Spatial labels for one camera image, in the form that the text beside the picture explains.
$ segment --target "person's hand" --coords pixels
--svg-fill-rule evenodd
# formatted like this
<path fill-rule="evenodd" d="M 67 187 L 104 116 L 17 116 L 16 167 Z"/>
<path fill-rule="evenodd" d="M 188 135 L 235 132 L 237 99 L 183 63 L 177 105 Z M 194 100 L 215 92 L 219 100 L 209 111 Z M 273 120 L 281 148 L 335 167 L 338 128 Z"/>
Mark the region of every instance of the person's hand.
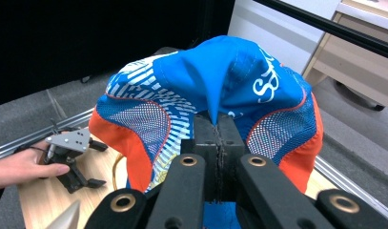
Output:
<path fill-rule="evenodd" d="M 33 147 L 47 150 L 49 144 L 38 142 Z M 43 152 L 27 149 L 12 156 L 0 159 L 0 188 L 23 183 L 40 177 L 56 177 L 66 174 L 70 168 L 64 164 L 39 165 Z"/>

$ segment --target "black wall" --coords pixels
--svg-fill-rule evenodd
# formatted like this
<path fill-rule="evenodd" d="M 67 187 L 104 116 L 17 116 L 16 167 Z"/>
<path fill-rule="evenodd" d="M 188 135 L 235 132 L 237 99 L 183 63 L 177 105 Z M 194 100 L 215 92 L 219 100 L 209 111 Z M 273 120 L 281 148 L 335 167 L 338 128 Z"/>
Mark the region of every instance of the black wall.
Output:
<path fill-rule="evenodd" d="M 208 2 L 0 0 L 0 104 L 119 69 L 161 47 L 188 49 L 208 38 L 199 32 Z M 214 1 L 209 37 L 227 33 L 233 5 Z"/>

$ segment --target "fabric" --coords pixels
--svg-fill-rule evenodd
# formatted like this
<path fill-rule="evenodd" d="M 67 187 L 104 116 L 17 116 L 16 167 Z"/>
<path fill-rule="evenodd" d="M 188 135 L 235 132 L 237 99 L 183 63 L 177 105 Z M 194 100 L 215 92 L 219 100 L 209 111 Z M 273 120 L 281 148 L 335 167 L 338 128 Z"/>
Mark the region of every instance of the fabric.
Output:
<path fill-rule="evenodd" d="M 252 154 L 272 159 L 306 191 L 323 132 L 311 86 L 252 41 L 218 36 L 127 64 L 89 126 L 127 158 L 128 185 L 147 192 L 164 180 L 181 139 L 193 138 L 201 111 L 214 125 L 218 112 L 231 115 Z"/>

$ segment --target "gray carpet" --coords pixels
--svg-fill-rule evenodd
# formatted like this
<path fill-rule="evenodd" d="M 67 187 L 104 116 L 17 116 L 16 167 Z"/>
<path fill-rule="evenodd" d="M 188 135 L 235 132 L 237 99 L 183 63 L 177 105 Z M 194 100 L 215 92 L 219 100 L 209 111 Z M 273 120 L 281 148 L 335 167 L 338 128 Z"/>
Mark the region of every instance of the gray carpet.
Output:
<path fill-rule="evenodd" d="M 92 108 L 105 91 L 110 73 L 87 83 L 68 84 L 0 106 L 0 146 Z M 327 78 L 314 87 L 324 122 L 321 157 L 388 207 L 388 108 L 362 100 Z M 15 186 L 0 202 L 0 228 L 24 228 Z"/>

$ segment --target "mesh panel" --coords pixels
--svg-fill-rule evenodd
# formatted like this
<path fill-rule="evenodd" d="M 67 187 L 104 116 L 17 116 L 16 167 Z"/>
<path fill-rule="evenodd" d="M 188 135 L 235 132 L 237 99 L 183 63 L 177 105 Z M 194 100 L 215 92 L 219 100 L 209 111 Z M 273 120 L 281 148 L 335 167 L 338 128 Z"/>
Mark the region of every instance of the mesh panel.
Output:
<path fill-rule="evenodd" d="M 275 164 L 279 164 L 286 154 L 304 144 L 317 131 L 310 86 L 307 82 L 302 83 L 304 80 L 298 78 L 299 74 L 288 68 L 285 70 L 305 89 L 306 101 L 297 109 L 276 112 L 264 117 L 256 123 L 247 138 L 252 154 L 266 156 Z"/>
<path fill-rule="evenodd" d="M 152 102 L 135 99 L 116 101 L 116 104 L 97 104 L 100 115 L 108 121 L 126 127 L 140 136 L 153 162 L 169 130 L 169 119 Z"/>

